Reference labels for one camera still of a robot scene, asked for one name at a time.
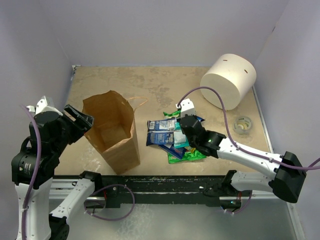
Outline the teal snack packet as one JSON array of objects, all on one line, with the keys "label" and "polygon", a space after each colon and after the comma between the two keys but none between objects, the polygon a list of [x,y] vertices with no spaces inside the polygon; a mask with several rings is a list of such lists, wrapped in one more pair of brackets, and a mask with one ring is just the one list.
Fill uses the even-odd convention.
[{"label": "teal snack packet", "polygon": [[187,140],[187,137],[183,134],[180,123],[176,122],[174,124],[174,147],[175,148],[184,148],[189,146],[189,142]]}]

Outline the green Chuba chips bag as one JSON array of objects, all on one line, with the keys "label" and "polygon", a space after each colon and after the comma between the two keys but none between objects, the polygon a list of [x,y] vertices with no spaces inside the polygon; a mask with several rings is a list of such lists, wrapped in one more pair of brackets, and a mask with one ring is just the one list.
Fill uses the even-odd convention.
[{"label": "green Chuba chips bag", "polygon": [[186,151],[181,160],[175,158],[170,153],[167,153],[167,157],[168,157],[169,164],[174,164],[174,163],[183,162],[183,161],[196,161],[196,160],[201,160],[206,158],[206,156],[200,153],[198,150],[195,150],[193,153]]}]

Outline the small bright blue packet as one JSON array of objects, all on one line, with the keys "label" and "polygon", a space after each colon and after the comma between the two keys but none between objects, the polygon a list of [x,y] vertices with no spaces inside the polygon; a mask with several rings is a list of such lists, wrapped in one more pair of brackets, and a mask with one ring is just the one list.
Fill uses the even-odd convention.
[{"label": "small bright blue packet", "polygon": [[198,120],[200,123],[202,123],[202,122],[204,122],[204,121],[205,121],[205,119],[204,119],[204,118],[202,118],[202,117],[200,117],[200,116],[197,116],[196,118],[197,118],[197,120]]}]

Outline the brown paper bag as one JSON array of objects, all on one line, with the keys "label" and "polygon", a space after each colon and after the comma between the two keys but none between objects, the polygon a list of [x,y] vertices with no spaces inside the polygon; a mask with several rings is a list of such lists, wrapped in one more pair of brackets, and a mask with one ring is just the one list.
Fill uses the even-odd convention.
[{"label": "brown paper bag", "polygon": [[140,165],[134,99],[110,90],[82,101],[82,113],[94,118],[85,137],[117,175]]}]

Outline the blue white snack packet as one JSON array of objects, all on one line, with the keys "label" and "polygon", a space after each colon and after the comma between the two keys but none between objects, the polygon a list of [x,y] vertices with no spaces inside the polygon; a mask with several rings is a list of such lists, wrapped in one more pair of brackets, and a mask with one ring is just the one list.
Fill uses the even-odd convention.
[{"label": "blue white snack packet", "polygon": [[174,133],[172,131],[151,131],[147,133],[146,146],[172,145],[174,142]]}]

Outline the green tea candy bag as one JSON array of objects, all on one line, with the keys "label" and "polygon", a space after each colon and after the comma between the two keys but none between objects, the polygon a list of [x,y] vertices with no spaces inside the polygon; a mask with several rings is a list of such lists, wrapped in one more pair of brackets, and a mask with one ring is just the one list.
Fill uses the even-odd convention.
[{"label": "green tea candy bag", "polygon": [[193,153],[196,150],[194,147],[190,147],[190,146],[185,147],[185,149],[190,153]]}]

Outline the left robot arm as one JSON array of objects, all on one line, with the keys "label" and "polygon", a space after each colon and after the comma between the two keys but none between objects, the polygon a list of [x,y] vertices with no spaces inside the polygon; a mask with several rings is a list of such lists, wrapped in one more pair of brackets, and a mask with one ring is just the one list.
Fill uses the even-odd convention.
[{"label": "left robot arm", "polygon": [[49,211],[50,189],[55,168],[68,145],[78,141],[94,123],[94,117],[66,105],[61,113],[54,107],[28,115],[29,136],[11,161],[11,175],[18,196],[18,240],[65,240],[70,222],[86,199],[103,191],[102,176],[84,171],[63,202]]}]

